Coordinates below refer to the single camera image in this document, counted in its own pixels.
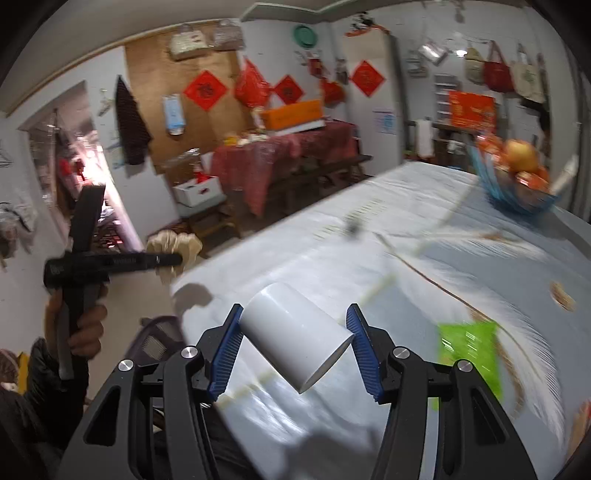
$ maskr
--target person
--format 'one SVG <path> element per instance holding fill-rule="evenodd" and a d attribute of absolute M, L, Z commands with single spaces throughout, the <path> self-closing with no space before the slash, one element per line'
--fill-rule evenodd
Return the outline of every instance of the person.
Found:
<path fill-rule="evenodd" d="M 101 297 L 106 295 L 102 288 Z M 56 317 L 61 291 L 49 299 L 44 338 L 31 350 L 27 391 L 24 395 L 0 387 L 0 478 L 52 480 L 82 418 L 88 370 L 80 378 L 63 382 L 57 361 Z M 73 355 L 94 358 L 101 349 L 106 308 L 98 304 L 78 321 L 79 330 L 68 340 Z M 261 480 L 217 410 L 204 409 L 204 419 L 221 480 Z M 155 477 L 170 478 L 164 432 L 154 435 Z"/>
<path fill-rule="evenodd" d="M 103 287 L 101 296 L 106 294 Z M 7 479 L 46 480 L 57 473 L 60 460 L 82 418 L 88 371 L 62 382 L 57 362 L 56 317 L 61 290 L 45 310 L 44 338 L 33 344 L 24 395 L 0 388 L 0 462 Z M 73 355 L 94 358 L 100 352 L 104 305 L 97 304 L 78 320 L 79 330 L 68 344 Z"/>

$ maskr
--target metal screw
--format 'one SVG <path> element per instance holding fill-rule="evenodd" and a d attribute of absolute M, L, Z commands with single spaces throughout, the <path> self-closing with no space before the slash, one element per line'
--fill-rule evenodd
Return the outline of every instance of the metal screw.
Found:
<path fill-rule="evenodd" d="M 127 359 L 127 360 L 122 360 L 121 362 L 119 362 L 119 365 L 117 368 L 119 368 L 119 370 L 121 370 L 122 372 L 128 372 L 133 367 L 134 367 L 133 360 Z"/>
<path fill-rule="evenodd" d="M 392 353 L 396 358 L 401 358 L 402 360 L 410 356 L 408 348 L 404 348 L 403 346 L 397 346 Z"/>
<path fill-rule="evenodd" d="M 462 370 L 462 372 L 471 372 L 472 371 L 472 364 L 468 360 L 460 360 L 457 363 L 457 367 Z"/>
<path fill-rule="evenodd" d="M 194 356 L 197 356 L 198 353 L 198 350 L 194 346 L 186 346 L 181 350 L 181 356 L 183 358 L 193 358 Z"/>

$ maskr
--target refrigerator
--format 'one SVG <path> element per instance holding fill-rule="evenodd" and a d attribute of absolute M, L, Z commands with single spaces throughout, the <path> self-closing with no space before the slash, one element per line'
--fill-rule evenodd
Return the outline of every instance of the refrigerator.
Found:
<path fill-rule="evenodd" d="M 344 35 L 341 51 L 349 72 L 348 113 L 358 127 L 364 164 L 378 175 L 404 162 L 407 104 L 396 38 L 379 28 Z"/>

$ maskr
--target blue gripper pad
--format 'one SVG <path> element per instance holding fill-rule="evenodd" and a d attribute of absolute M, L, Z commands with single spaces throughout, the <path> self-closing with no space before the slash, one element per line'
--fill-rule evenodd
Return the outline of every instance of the blue gripper pad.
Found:
<path fill-rule="evenodd" d="M 347 309 L 347 328 L 355 335 L 353 337 L 353 353 L 363 379 L 367 393 L 373 395 L 375 401 L 384 395 L 384 389 L 379 377 L 379 362 L 374 348 L 369 340 L 367 323 L 358 313 L 358 307 L 351 305 Z"/>
<path fill-rule="evenodd" d="M 234 312 L 234 317 L 231 320 L 230 326 L 226 330 L 217 353 L 212 361 L 212 370 L 210 376 L 209 387 L 207 393 L 211 396 L 213 401 L 216 401 L 218 396 L 226 391 L 230 374 L 236 361 L 242 337 L 244 334 L 240 330 L 240 315 L 243 308 L 237 308 Z"/>

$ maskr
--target white cylinder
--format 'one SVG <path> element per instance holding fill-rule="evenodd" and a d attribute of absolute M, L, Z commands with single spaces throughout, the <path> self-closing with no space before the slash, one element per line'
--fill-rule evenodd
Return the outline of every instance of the white cylinder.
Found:
<path fill-rule="evenodd" d="M 240 327 L 298 393 L 314 385 L 353 341 L 352 332 L 284 283 L 257 293 L 244 308 Z"/>

